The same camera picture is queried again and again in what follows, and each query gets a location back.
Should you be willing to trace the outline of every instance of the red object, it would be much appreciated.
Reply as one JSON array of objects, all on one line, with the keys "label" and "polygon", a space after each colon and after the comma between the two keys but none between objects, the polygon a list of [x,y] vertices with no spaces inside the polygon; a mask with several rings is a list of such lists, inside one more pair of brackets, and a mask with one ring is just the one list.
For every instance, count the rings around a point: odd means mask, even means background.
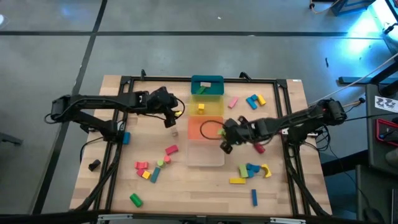
[{"label": "red object", "polygon": [[256,151],[260,154],[264,153],[266,151],[266,149],[264,149],[264,147],[262,145],[260,145],[260,143],[254,143],[253,147],[256,149]]},{"label": "red object", "polygon": [[394,128],[398,129],[398,124],[395,124],[391,121],[386,121],[385,119],[376,119],[376,139],[388,144],[392,144],[393,146],[398,146],[398,143],[392,142],[392,141],[385,141],[384,139],[380,138],[380,134],[384,134],[387,131],[384,131],[384,133],[380,133],[380,124],[386,125],[389,128]]},{"label": "red object", "polygon": [[166,154],[169,156],[173,152],[178,152],[178,147],[176,145],[170,146],[166,149]]},{"label": "red object", "polygon": [[169,163],[171,163],[171,158],[170,158],[170,156],[164,156],[164,161],[167,163],[167,164],[169,164]]},{"label": "red object", "polygon": [[136,169],[148,169],[148,162],[136,162],[134,167]]},{"label": "red object", "polygon": [[143,170],[143,169],[137,170],[137,175],[138,175],[138,176],[142,177],[143,173],[144,173],[144,170]]}]

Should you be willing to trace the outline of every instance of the table leg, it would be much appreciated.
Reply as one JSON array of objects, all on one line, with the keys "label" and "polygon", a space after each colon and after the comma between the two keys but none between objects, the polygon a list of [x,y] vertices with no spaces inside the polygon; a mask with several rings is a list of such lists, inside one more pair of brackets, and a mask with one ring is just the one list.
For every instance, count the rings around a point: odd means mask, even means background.
[{"label": "table leg", "polygon": [[22,144],[21,139],[15,138],[11,135],[4,134],[4,133],[0,133],[0,142],[11,142],[18,146],[20,146]]},{"label": "table leg", "polygon": [[355,166],[359,164],[368,166],[368,157],[368,150],[363,150],[340,159],[326,162],[322,164],[323,176],[327,177],[329,175],[335,175],[341,172],[353,170],[355,169]]}]

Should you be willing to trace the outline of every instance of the gray floor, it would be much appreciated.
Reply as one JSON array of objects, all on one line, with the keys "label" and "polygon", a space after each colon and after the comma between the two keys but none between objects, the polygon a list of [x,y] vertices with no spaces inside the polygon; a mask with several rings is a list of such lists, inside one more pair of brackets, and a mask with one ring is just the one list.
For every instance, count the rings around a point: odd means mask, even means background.
[{"label": "gray floor", "polygon": [[[3,30],[93,29],[101,1],[0,1],[8,19]],[[99,30],[352,32],[352,37],[124,36],[97,37],[81,94],[97,94],[103,75],[223,75],[245,71],[259,78],[302,79],[307,101],[339,88],[339,76],[361,77],[391,57],[369,11],[335,17],[313,15],[307,1],[109,1]],[[0,144],[0,213],[27,213],[37,192],[57,125],[42,121],[53,99],[69,94],[89,37],[0,35],[0,131],[24,139],[22,147]],[[350,103],[364,89],[335,96]],[[362,116],[360,106],[349,117]],[[337,156],[366,149],[365,120],[330,128]],[[78,151],[86,134],[71,125],[44,212],[66,211],[78,173]],[[334,159],[327,151],[322,161]],[[333,211],[354,194],[344,176],[326,178]]]}]

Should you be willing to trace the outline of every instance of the plastic container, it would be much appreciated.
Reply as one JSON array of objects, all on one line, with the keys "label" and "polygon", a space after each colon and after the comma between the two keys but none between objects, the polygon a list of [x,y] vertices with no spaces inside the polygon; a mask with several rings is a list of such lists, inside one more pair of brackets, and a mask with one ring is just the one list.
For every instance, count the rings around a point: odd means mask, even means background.
[{"label": "plastic container", "polygon": [[[205,112],[198,113],[198,105],[205,105]],[[223,116],[224,115],[224,98],[221,95],[191,95],[189,103],[190,116]]]},{"label": "plastic container", "polygon": [[[200,126],[205,121],[223,122],[221,116],[191,116],[188,119],[188,141],[186,163],[188,166],[216,167],[225,163],[224,152],[220,149],[220,140],[208,140],[200,133]],[[220,138],[217,134],[221,124],[209,122],[203,125],[202,132],[208,138]]]},{"label": "plastic container", "polygon": [[221,75],[193,75],[191,77],[191,94],[196,94],[201,82],[209,82],[211,86],[206,88],[202,95],[223,95],[224,77]]}]

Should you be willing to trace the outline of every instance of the wooden tabletop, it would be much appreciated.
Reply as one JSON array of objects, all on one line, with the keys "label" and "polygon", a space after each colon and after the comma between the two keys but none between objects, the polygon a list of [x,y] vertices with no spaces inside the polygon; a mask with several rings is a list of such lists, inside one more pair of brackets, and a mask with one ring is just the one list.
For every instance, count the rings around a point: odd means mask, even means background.
[{"label": "wooden tabletop", "polygon": [[[100,95],[117,95],[121,76],[106,75]],[[300,80],[287,80],[292,111],[307,107],[303,85]],[[149,92],[166,86],[170,93],[180,98],[187,107],[190,99],[190,82],[134,82],[133,91]],[[237,119],[244,115],[248,120],[277,117],[275,97],[271,84],[225,83],[224,119]],[[252,110],[245,99],[253,94],[262,94],[267,101],[265,106]],[[230,100],[238,96],[233,109],[227,107]],[[129,114],[126,131],[131,133],[131,142],[123,146],[118,175],[113,195],[112,212],[121,213],[163,213],[194,215],[245,215],[245,216],[289,216],[292,208],[284,167],[282,143],[279,136],[266,145],[266,151],[258,154],[250,145],[234,146],[230,155],[225,155],[225,165],[221,167],[188,167],[185,163],[187,148],[188,111],[177,120],[178,137],[172,137],[170,129],[165,129],[163,121]],[[95,116],[112,119],[113,110],[96,110]],[[100,137],[100,133],[90,133],[88,141]],[[307,139],[315,144],[314,139]],[[153,172],[156,161],[165,155],[165,148],[176,144],[179,152],[172,154],[172,163],[162,168],[157,182],[151,183],[136,174],[134,163],[148,161],[149,171]],[[94,172],[88,164],[95,159],[103,160],[106,142],[98,141],[85,147],[75,191],[70,208],[79,206],[98,183],[100,167]],[[331,213],[328,194],[318,152],[306,145],[300,150],[305,183],[315,200]],[[238,165],[268,164],[272,177],[265,179],[262,172],[248,179],[247,184],[229,184],[230,177],[239,177]],[[300,191],[297,186],[298,210],[303,213]],[[257,190],[258,206],[253,207],[251,189]],[[104,208],[108,185],[105,185],[100,208]],[[144,205],[137,208],[129,199],[136,193]]]}]

